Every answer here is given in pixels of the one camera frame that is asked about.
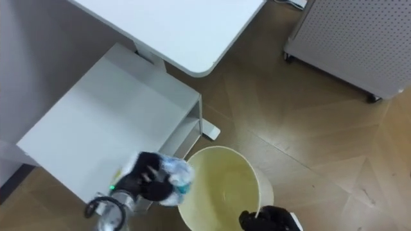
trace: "trash bin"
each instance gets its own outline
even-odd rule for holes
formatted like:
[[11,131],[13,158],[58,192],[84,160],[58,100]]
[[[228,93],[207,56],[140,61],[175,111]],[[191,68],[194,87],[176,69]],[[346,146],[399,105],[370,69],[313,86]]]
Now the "trash bin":
[[238,217],[242,211],[257,212],[274,204],[271,183],[237,151],[208,147],[188,163],[196,177],[179,212],[192,231],[241,230]]

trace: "desk top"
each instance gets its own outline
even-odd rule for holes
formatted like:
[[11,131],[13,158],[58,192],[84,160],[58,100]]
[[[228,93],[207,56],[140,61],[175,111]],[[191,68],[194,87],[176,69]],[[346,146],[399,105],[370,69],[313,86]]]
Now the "desk top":
[[189,75],[203,77],[214,69],[265,0],[70,2]]

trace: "caster wheel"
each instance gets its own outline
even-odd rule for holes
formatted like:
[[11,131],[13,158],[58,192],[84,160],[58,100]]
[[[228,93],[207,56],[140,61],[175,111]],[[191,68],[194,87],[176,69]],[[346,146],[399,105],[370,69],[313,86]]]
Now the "caster wheel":
[[294,59],[295,59],[294,56],[291,56],[291,55],[288,54],[287,52],[284,52],[283,55],[284,55],[284,60],[285,60],[285,62],[288,63],[288,64],[292,63],[292,62],[294,61]]
[[382,100],[381,97],[378,97],[374,94],[369,94],[367,96],[367,103],[377,103],[378,101],[381,101],[381,100]]

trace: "wooden floor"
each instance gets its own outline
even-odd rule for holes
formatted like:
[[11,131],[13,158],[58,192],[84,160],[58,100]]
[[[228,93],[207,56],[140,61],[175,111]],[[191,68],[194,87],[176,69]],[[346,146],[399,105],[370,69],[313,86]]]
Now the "wooden floor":
[[[210,76],[170,73],[201,92],[215,142],[269,177],[275,204],[307,231],[411,230],[411,90],[368,105],[364,92],[282,47],[300,12],[267,3]],[[36,169],[0,208],[0,230],[91,230],[83,203]],[[188,230],[176,208],[152,207],[134,230]]]

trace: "perforated panel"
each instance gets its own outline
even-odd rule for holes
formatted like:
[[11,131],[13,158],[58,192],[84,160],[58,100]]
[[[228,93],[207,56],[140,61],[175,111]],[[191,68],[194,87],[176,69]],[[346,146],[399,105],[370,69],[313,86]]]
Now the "perforated panel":
[[393,96],[411,80],[411,0],[316,0],[288,46],[339,78]]

